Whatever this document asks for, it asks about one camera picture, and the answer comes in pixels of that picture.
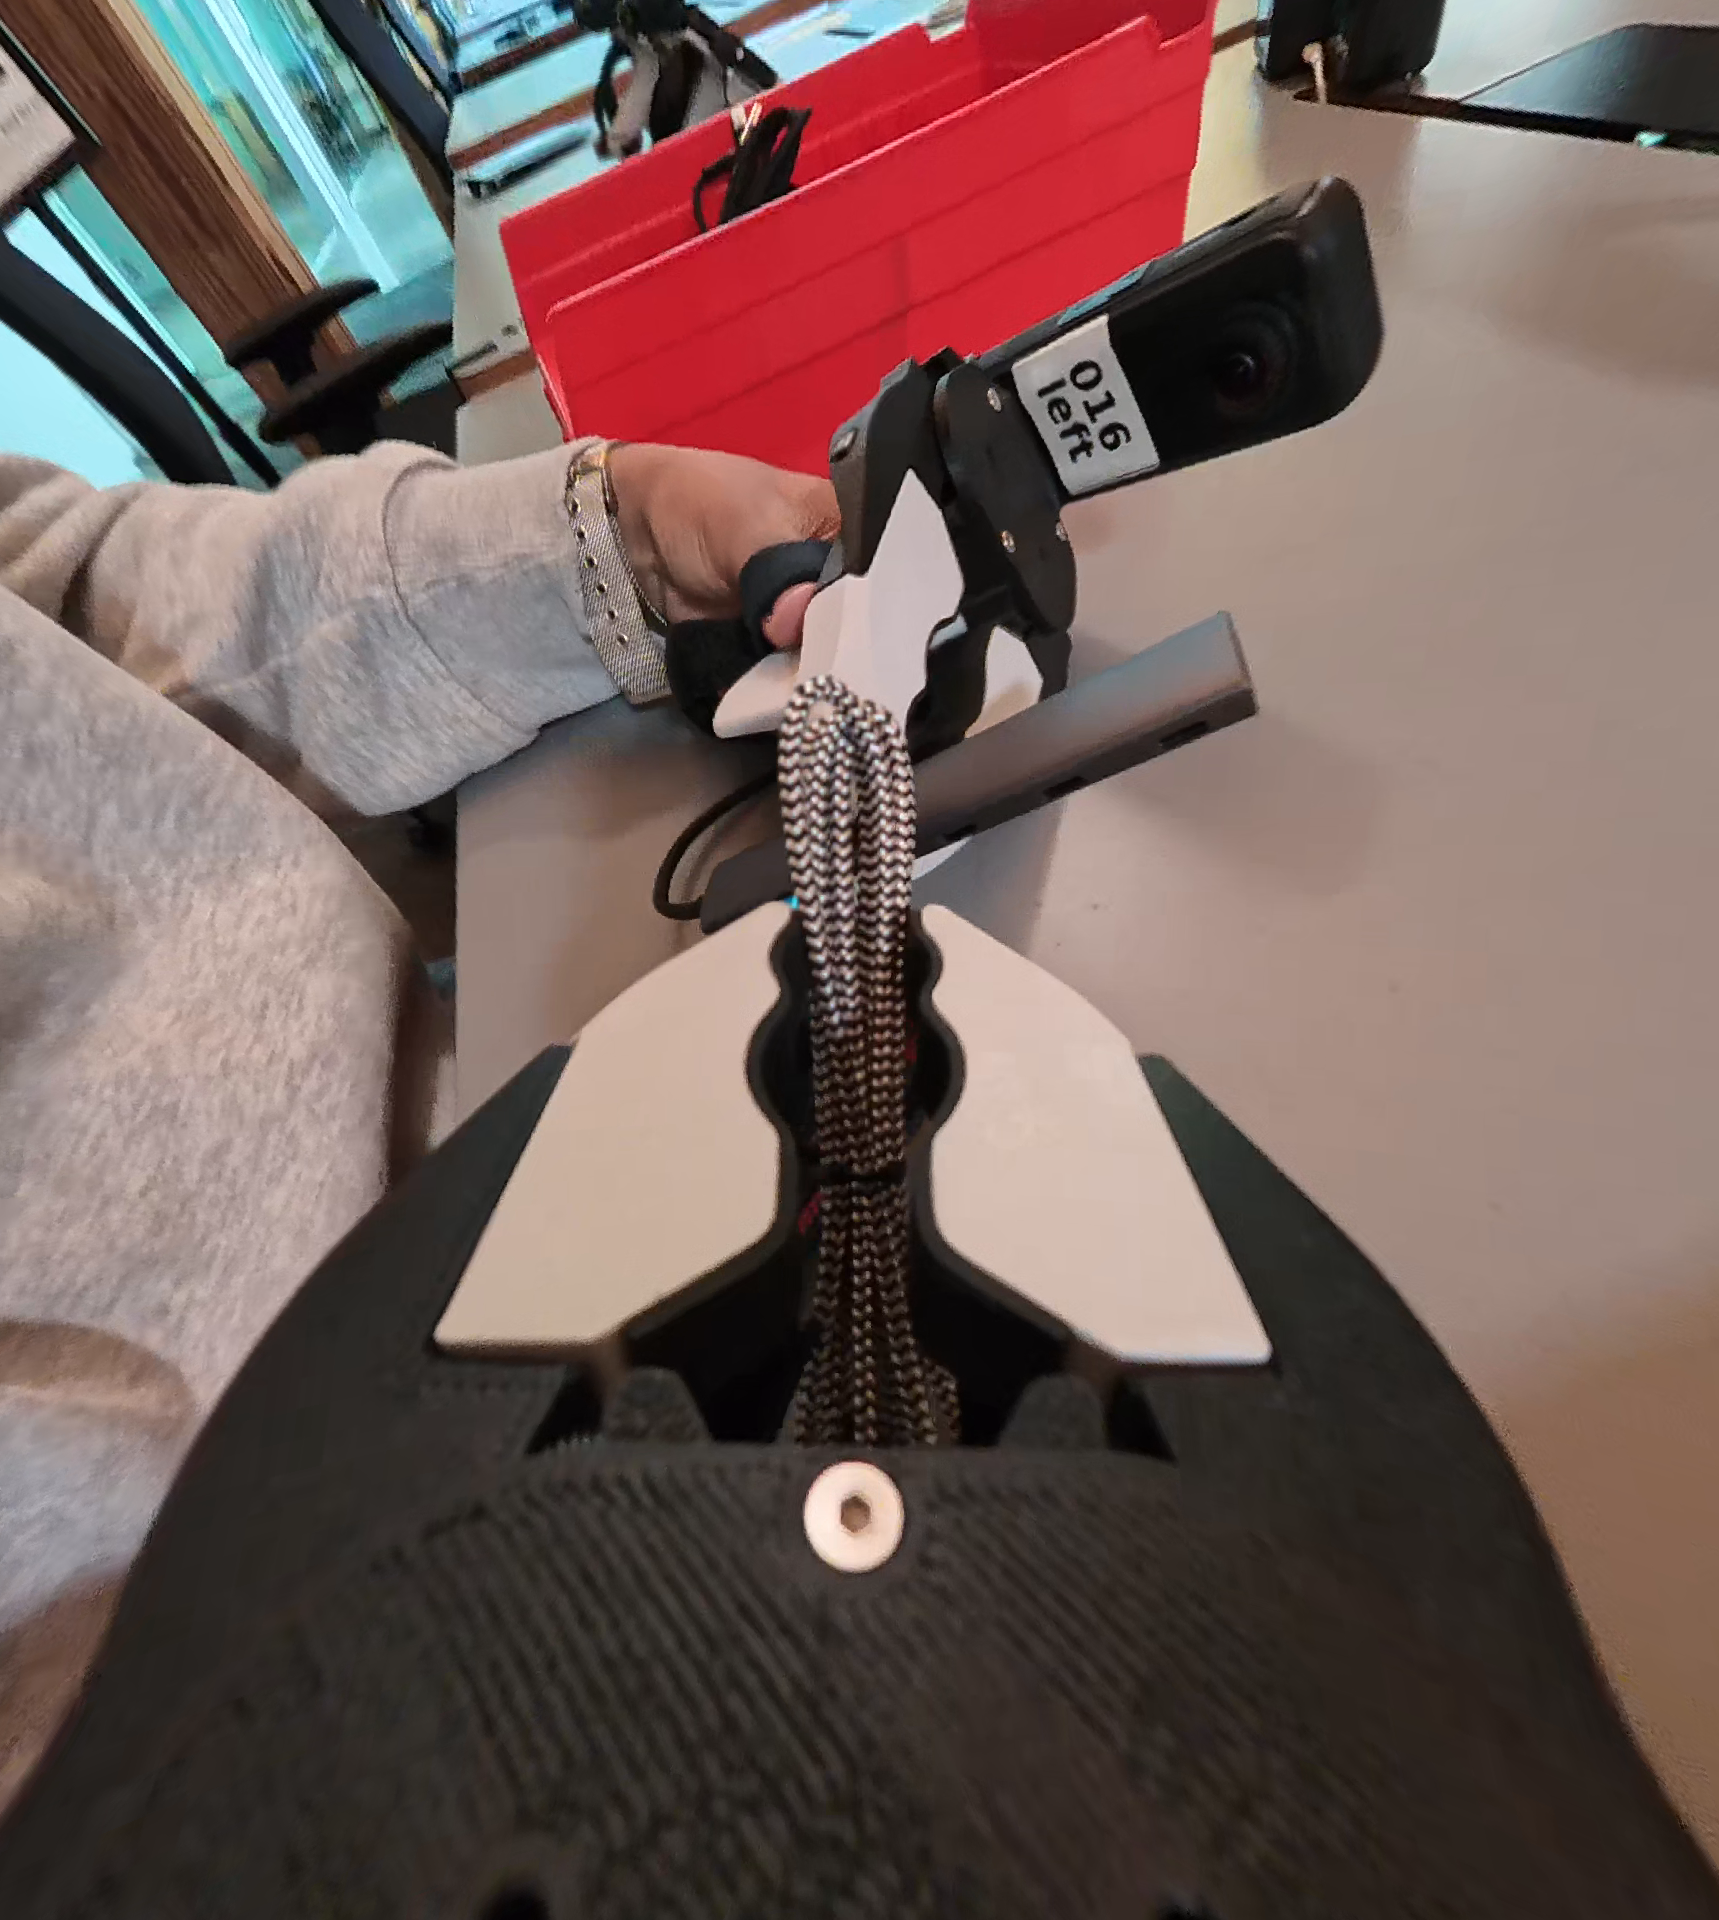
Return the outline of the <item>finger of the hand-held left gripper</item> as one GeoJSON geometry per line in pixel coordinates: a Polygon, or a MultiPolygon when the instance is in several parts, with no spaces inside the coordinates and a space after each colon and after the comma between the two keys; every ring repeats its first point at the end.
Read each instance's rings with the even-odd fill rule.
{"type": "Polygon", "coordinates": [[[959,608],[963,572],[945,518],[920,480],[904,480],[868,570],[832,584],[832,679],[908,732],[935,630],[959,608]]]}
{"type": "Polygon", "coordinates": [[[1015,637],[985,622],[951,622],[926,655],[922,742],[951,749],[1061,694],[1069,675],[1063,630],[1015,637]]]}

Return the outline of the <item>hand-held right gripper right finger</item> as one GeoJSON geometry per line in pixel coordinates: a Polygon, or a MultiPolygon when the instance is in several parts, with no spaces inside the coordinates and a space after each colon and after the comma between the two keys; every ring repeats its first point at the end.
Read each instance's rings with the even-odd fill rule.
{"type": "Polygon", "coordinates": [[[1127,1036],[943,906],[934,1012],[963,1076],[932,1147],[941,1242],[1083,1347],[1261,1368],[1271,1342],[1127,1036]]]}

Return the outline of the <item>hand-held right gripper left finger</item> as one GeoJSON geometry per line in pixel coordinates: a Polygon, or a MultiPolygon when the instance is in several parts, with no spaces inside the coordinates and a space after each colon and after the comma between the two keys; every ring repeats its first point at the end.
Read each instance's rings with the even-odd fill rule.
{"type": "Polygon", "coordinates": [[[728,1399],[798,1353],[802,1208],[802,938],[766,905],[584,1027],[436,1347],[728,1399]]]}

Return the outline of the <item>grey usb hub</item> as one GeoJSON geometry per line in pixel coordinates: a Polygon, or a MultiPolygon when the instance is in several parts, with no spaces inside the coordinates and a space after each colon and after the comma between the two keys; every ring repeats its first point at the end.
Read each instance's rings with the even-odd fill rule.
{"type": "MultiPolygon", "coordinates": [[[[916,854],[943,859],[991,829],[1241,725],[1255,711],[1237,630],[1217,613],[920,762],[916,854]]],[[[758,775],[678,835],[654,876],[652,906],[662,918],[712,935],[792,897],[788,856],[770,837],[716,866],[702,897],[674,899],[680,866],[702,837],[774,784],[774,772],[758,775]]]]}

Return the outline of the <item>red plastic bin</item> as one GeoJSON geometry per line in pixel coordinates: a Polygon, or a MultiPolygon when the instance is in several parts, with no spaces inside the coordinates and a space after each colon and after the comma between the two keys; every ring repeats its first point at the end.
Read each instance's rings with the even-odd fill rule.
{"type": "Polygon", "coordinates": [[[776,90],[794,186],[702,230],[704,126],[500,228],[568,441],[824,471],[898,364],[987,352],[1183,237],[1207,3],[969,4],[776,90]]]}

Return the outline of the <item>person's left forearm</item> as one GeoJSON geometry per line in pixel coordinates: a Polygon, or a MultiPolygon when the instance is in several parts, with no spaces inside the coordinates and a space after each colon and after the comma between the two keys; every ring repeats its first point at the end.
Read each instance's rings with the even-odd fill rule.
{"type": "Polygon", "coordinates": [[[586,451],[380,445],[276,492],[136,489],[90,634],[316,811],[428,805],[620,692],[568,517],[586,451]]]}

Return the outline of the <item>grey desk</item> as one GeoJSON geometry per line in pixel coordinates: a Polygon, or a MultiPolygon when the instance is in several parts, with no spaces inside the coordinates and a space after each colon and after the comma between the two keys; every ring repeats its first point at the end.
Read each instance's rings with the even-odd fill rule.
{"type": "Polygon", "coordinates": [[[1255,720],[945,903],[1169,1058],[1399,1286],[1719,1864],[1719,157],[1211,65],[1189,228],[1367,207],[1335,425],[1067,518],[1079,665],[1231,613],[1255,720]]]}

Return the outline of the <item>black desk mat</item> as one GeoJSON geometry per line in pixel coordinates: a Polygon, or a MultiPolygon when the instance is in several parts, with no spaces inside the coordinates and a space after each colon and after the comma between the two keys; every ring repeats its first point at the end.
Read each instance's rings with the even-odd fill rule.
{"type": "Polygon", "coordinates": [[[1719,154],[1719,25],[1631,22],[1461,100],[1479,123],[1719,154]]]}

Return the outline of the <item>person's left hand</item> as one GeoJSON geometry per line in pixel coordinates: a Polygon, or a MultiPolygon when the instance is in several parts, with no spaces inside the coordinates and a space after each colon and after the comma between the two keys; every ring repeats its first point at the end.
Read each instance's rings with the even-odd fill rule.
{"type": "Polygon", "coordinates": [[[668,627],[738,617],[740,577],[756,555],[842,530],[824,477],[742,454],[610,445],[608,477],[636,586],[668,627]]]}

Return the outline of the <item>silver mesh watch band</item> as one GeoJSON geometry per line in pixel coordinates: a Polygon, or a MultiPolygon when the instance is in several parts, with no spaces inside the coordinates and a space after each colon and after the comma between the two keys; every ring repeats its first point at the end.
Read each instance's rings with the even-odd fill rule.
{"type": "Polygon", "coordinates": [[[632,568],[610,472],[614,451],[608,441],[588,441],[576,451],[564,507],[588,643],[632,708],[656,708],[672,699],[668,629],[632,568]]]}

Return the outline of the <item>black bag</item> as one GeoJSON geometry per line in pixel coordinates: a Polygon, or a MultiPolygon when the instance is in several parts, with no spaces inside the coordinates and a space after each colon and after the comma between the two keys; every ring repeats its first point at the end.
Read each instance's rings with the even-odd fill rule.
{"type": "Polygon", "coordinates": [[[1255,65],[1271,85],[1323,74],[1327,90],[1371,95],[1419,81],[1445,3],[1255,3],[1255,65]]]}

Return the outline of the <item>grey sweatshirt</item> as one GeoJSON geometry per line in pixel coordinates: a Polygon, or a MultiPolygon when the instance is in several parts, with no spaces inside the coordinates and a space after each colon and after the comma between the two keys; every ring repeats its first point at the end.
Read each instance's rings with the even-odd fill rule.
{"type": "Polygon", "coordinates": [[[400,813],[90,634],[144,487],[0,453],[0,1820],[210,1411],[434,1140],[434,1001],[338,830],[400,813]]]}

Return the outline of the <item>black and white gadget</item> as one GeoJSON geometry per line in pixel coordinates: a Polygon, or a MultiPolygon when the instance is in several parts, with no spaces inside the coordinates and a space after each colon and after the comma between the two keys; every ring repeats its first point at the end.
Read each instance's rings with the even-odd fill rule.
{"type": "Polygon", "coordinates": [[[594,148],[624,160],[776,89],[776,70],[734,31],[686,3],[572,3],[608,39],[592,90],[594,148]]]}

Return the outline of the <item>black office chair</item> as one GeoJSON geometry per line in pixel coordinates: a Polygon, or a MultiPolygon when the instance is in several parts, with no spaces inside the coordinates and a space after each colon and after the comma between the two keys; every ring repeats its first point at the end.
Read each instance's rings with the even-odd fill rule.
{"type": "Polygon", "coordinates": [[[320,456],[406,442],[450,454],[462,401],[454,322],[428,297],[348,277],[284,301],[220,342],[224,363],[268,379],[256,438],[320,456]]]}

